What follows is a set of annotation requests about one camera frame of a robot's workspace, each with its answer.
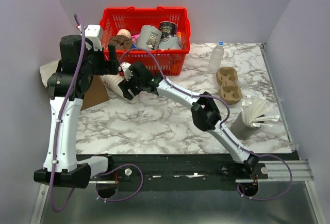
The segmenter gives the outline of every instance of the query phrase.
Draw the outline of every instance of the cable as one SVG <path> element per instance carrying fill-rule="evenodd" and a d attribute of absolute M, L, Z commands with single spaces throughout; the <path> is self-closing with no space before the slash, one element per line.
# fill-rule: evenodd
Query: cable
<path fill-rule="evenodd" d="M 110 172 L 99 174 L 99 176 L 106 176 L 106 175 L 112 174 L 113 172 L 117 171 L 118 169 L 120 169 L 120 168 L 122 168 L 124 166 L 133 166 L 136 169 L 138 169 L 138 171 L 139 171 L 139 173 L 141 175 L 141 183 L 140 183 L 140 186 L 138 187 L 138 189 L 133 194 L 129 195 L 128 197 L 124 197 L 124 198 L 121 198 L 121 199 L 108 199 L 108 198 L 102 198 L 102 197 L 99 196 L 99 194 L 98 194 L 98 186 L 96 186 L 95 191 L 96 191 L 96 194 L 97 194 L 97 200 L 98 199 L 102 199 L 102 200 L 104 200 L 104 203 L 106 203 L 106 202 L 121 202 L 121 201 L 125 201 L 125 200 L 127 200 L 129 198 L 132 198 L 133 196 L 135 196 L 140 191 L 140 189 L 142 188 L 142 185 L 143 185 L 143 173 L 142 173 L 142 170 L 138 166 L 136 166 L 134 164 L 124 164 L 124 165 L 118 166 L 118 167 L 116 167 L 114 170 L 112 170 Z"/>
<path fill-rule="evenodd" d="M 271 197 L 271 198 L 265 198 L 265 199 L 261 199 L 261 198 L 251 198 L 251 197 L 248 197 L 248 196 L 246 196 L 246 195 L 244 194 L 244 190 L 243 190 L 243 192 L 240 191 L 239 187 L 240 187 L 240 186 L 242 187 L 242 185 L 241 185 L 241 184 L 238 184 L 238 185 L 237 185 L 237 191 L 238 191 L 238 193 L 241 195 L 241 197 L 244 197 L 244 198 L 247 198 L 247 199 L 250 199 L 250 200 L 255 200 L 255 201 L 269 201 L 269 200 L 274 200 L 274 199 L 277 199 L 277 198 L 282 197 L 283 195 L 285 195 L 285 194 L 291 189 L 291 186 L 292 186 L 292 183 L 293 183 L 292 171 L 291 171 L 289 165 L 288 165 L 283 159 L 281 159 L 281 158 L 279 158 L 279 157 L 277 157 L 277 156 L 275 156 L 275 155 L 272 155 L 272 154 L 263 154 L 263 155 L 256 154 L 256 153 L 254 153 L 254 152 L 252 152 L 252 151 L 250 151 L 250 150 L 248 150 L 248 149 L 245 149 L 245 148 L 239 146 L 239 145 L 238 145 L 238 144 L 237 144 L 237 143 L 236 143 L 236 142 L 235 142 L 235 141 L 234 141 L 234 140 L 228 135 L 228 133 L 226 132 L 226 130 L 225 130 L 225 129 L 223 128 L 223 126 L 222 126 L 222 124 L 223 124 L 225 121 L 228 120 L 229 115 L 230 115 L 229 106 L 227 105 L 227 103 L 226 103 L 224 100 L 222 100 L 222 99 L 219 98 L 219 97 L 210 96 L 210 95 L 191 95 L 191 94 L 189 94 L 188 92 L 185 92 L 184 90 L 179 89 L 179 88 L 177 88 L 176 86 L 172 85 L 172 84 L 167 80 L 166 76 L 164 75 L 164 73 L 163 73 L 163 71 L 162 71 L 162 69 L 161 69 L 161 66 L 159 65 L 159 63 L 158 63 L 158 61 L 157 61 L 157 58 L 156 58 L 152 53 L 150 53 L 150 51 L 148 51 L 148 50 L 141 49 L 141 48 L 138 48 L 138 47 L 137 47 L 137 48 L 130 49 L 130 50 L 127 50 L 127 51 L 126 51 L 126 52 L 120 57 L 119 63 L 121 63 L 121 61 L 124 59 L 124 57 L 125 57 L 129 52 L 131 52 L 131 51 L 133 51 L 133 50 L 142 50 L 142 51 L 147 52 L 147 53 L 153 58 L 153 60 L 155 61 L 156 65 L 157 65 L 157 67 L 158 67 L 158 69 L 159 69 L 159 72 L 160 72 L 161 76 L 163 77 L 163 79 L 165 80 L 165 82 L 166 82 L 171 88 L 173 88 L 173 89 L 175 89 L 175 90 L 177 90 L 177 91 L 179 91 L 179 92 L 181 92 L 181 93 L 183 93 L 183 94 L 185 94 L 185 95 L 188 95 L 188 96 L 190 96 L 190 97 L 193 97 L 193 98 L 200 98 L 200 97 L 202 97 L 202 98 L 211 98 L 211 99 L 216 99 L 216 100 L 220 101 L 221 103 L 223 103 L 224 106 L 225 106 L 226 109 L 227 109 L 227 116 L 226 116 L 225 119 L 223 119 L 223 120 L 220 122 L 220 128 L 222 129 L 222 131 L 225 133 L 225 135 L 231 140 L 231 142 L 232 142 L 236 147 L 238 147 L 238 148 L 242 149 L 243 151 L 248 152 L 249 154 L 251 154 L 251 155 L 253 155 L 253 156 L 256 156 L 256 157 L 258 157 L 258 158 L 263 158 L 263 157 L 272 157 L 272 158 L 275 158 L 275 159 L 281 161 L 281 162 L 282 162 L 282 163 L 288 168 L 288 171 L 289 171 L 289 174 L 290 174 L 290 183 L 289 183 L 288 188 L 287 188 L 283 193 L 279 194 L 278 196 Z"/>
<path fill-rule="evenodd" d="M 84 27 L 84 22 L 82 20 L 82 18 L 77 15 L 77 14 L 74 14 L 74 19 L 76 20 L 76 23 L 77 24 L 80 24 L 81 27 Z M 81 29 L 81 47 L 80 47 L 80 55 L 79 55 L 79 59 L 78 59 L 78 63 L 77 63 L 77 67 L 76 67 L 76 71 L 74 72 L 74 75 L 73 75 L 73 78 L 72 78 L 72 81 L 70 83 L 70 86 L 69 86 L 69 89 L 64 97 L 64 100 L 63 100 L 63 103 L 61 105 L 61 108 L 60 108 L 60 111 L 58 112 L 58 117 L 57 119 L 58 120 L 61 120 L 62 119 L 62 115 L 63 115 L 63 111 L 64 111 L 64 108 L 65 108 L 65 105 L 69 99 L 69 96 L 71 94 L 71 91 L 74 87 L 74 85 L 76 84 L 76 81 L 77 81 L 77 77 L 78 77 L 78 74 L 79 74 L 79 70 L 80 70 L 80 66 L 81 66 L 81 63 L 83 61 L 83 57 L 84 57 L 84 51 L 85 51 L 85 30 L 84 29 Z M 60 122 L 56 122 L 56 125 L 55 125 L 55 133 L 54 133 L 54 144 L 53 144 L 53 161 L 56 161 L 56 154 L 57 154 L 57 142 L 58 142 L 58 133 L 59 133 L 59 129 L 60 129 Z M 60 208 L 57 208 L 54 204 L 54 196 L 53 196 L 53 188 L 54 188 L 54 177 L 55 177 L 55 168 L 56 168 L 56 164 L 53 164 L 52 165 L 52 171 L 51 171 L 51 179 L 50 179 L 50 182 L 49 182 L 49 201 L 50 201 L 50 204 L 51 204 L 51 207 L 53 209 L 54 212 L 61 212 L 65 209 L 65 207 L 67 206 L 68 202 L 69 202 L 69 199 L 71 198 L 72 196 L 72 193 L 74 191 L 75 188 L 72 188 L 65 203 L 63 204 L 62 207 Z"/>

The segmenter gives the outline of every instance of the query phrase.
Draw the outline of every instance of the red basket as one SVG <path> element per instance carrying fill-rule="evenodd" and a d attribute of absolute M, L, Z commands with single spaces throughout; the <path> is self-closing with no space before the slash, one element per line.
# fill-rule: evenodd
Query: red basket
<path fill-rule="evenodd" d="M 127 29 L 132 36 L 140 34 L 143 25 L 153 25 L 158 28 L 162 21 L 171 21 L 177 24 L 181 32 L 182 50 L 155 50 L 150 51 L 158 60 L 165 75 L 179 75 L 186 54 L 190 50 L 190 23 L 185 8 L 157 7 L 156 9 L 107 8 L 104 10 L 100 26 L 103 28 L 102 47 L 106 60 L 109 60 L 108 42 L 110 37 L 117 35 L 118 30 Z M 125 53 L 116 50 L 118 60 Z M 141 61 L 152 73 L 159 72 L 153 58 L 144 51 L 132 51 L 123 61 L 132 64 Z"/>

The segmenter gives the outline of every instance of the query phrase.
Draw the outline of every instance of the clear water bottle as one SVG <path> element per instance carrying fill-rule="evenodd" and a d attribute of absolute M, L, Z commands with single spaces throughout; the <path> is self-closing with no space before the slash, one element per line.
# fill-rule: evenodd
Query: clear water bottle
<path fill-rule="evenodd" d="M 221 60 L 225 50 L 223 49 L 223 42 L 218 42 L 211 53 L 210 62 L 208 64 L 208 71 L 210 73 L 216 73 L 220 67 Z"/>

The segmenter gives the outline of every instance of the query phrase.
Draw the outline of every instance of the screw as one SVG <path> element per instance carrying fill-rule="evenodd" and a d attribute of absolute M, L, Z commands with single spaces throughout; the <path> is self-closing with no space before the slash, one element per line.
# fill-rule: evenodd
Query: screw
<path fill-rule="evenodd" d="M 125 175 L 126 176 L 130 176 L 132 174 L 132 170 L 130 169 L 130 168 L 127 168 L 126 170 L 125 170 Z"/>
<path fill-rule="evenodd" d="M 268 173 L 268 169 L 266 167 L 262 167 L 260 171 L 261 171 L 262 174 L 267 174 Z"/>

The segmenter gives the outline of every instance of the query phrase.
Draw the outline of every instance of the marble table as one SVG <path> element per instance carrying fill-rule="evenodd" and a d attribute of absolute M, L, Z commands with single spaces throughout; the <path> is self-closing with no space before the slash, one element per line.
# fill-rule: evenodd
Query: marble table
<path fill-rule="evenodd" d="M 207 71 L 214 43 L 191 44 L 190 53 L 180 76 L 170 79 L 195 92 L 219 95 L 216 76 Z M 276 98 L 260 48 L 257 44 L 225 44 L 221 66 L 234 67 L 243 97 L 262 95 L 274 114 L 279 115 Z M 77 133 L 77 153 L 167 154 L 226 153 L 210 134 L 192 123 L 190 110 L 170 99 L 142 92 L 131 104 L 108 91 L 110 100 L 81 111 Z M 240 113 L 242 101 L 230 106 L 227 126 Z M 221 115 L 225 107 L 217 102 Z M 290 144 L 282 120 L 262 126 L 250 139 L 243 141 L 258 153 L 290 153 Z"/>

